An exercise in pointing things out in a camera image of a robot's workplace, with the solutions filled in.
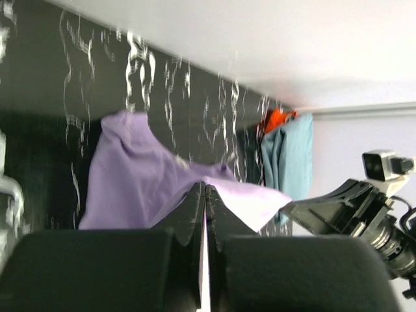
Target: white surface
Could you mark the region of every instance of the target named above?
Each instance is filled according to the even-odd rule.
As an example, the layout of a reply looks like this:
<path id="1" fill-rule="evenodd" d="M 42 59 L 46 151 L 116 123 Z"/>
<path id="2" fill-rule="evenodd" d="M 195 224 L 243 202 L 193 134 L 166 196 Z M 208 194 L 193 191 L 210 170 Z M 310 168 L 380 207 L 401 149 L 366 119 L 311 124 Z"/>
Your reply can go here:
<path id="1" fill-rule="evenodd" d="M 297 107 L 416 100 L 415 0 L 50 0 Z"/>
<path id="2" fill-rule="evenodd" d="M 416 155 L 416 116 L 360 120 L 319 120 L 315 122 L 313 147 L 313 184 L 309 197 L 327 194 L 348 178 L 365 179 L 361 154 L 370 150 L 395 150 L 398 156 Z M 397 193 L 416 206 L 416 174 Z M 393 215 L 400 217 L 407 208 L 397 204 Z M 416 311 L 416 302 L 401 292 L 408 289 L 403 279 L 393 281 L 400 305 L 405 312 Z"/>

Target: blue cloth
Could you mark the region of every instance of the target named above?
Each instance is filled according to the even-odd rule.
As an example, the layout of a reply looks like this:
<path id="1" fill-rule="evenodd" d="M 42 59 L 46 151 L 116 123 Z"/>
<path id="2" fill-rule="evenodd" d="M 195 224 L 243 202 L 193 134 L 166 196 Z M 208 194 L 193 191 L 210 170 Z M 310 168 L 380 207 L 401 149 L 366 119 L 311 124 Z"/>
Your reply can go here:
<path id="1" fill-rule="evenodd" d="M 304 200 L 312 184 L 312 142 L 312 114 L 300 115 L 267 133 L 261 143 L 266 186 L 293 200 Z M 286 221 L 282 216 L 279 223 Z"/>

